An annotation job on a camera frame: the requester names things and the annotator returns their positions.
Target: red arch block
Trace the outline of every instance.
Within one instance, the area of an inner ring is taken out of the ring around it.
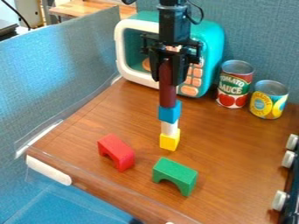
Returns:
[[[101,156],[109,155],[119,172],[124,172],[135,163],[135,153],[118,136],[109,134],[98,141]]]

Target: green arch block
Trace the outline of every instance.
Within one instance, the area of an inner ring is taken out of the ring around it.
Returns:
[[[186,197],[194,189],[197,178],[197,171],[166,157],[161,157],[153,168],[153,181],[155,183],[159,183],[162,179],[167,179],[174,183]]]

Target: tin can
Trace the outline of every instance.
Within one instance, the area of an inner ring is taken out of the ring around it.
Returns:
[[[239,109],[247,103],[254,68],[241,60],[228,60],[221,67],[217,103],[230,109]]]
[[[260,80],[254,87],[250,112],[264,119],[277,119],[282,116],[288,97],[288,88],[280,82]]]

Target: block tower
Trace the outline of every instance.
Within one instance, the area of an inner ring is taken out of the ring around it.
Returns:
[[[181,116],[182,102],[177,100],[177,87],[172,83],[172,69],[169,60],[159,68],[158,118],[161,121],[160,148],[175,151],[180,140],[178,120]]]

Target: arch block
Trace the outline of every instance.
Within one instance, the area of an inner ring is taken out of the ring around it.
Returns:
[[[159,183],[162,179],[174,183],[180,192],[188,197],[196,185],[198,172],[166,157],[161,157],[153,168],[153,181]]]
[[[118,136],[109,134],[98,141],[101,156],[109,155],[119,172],[124,172],[135,164],[135,152]]]

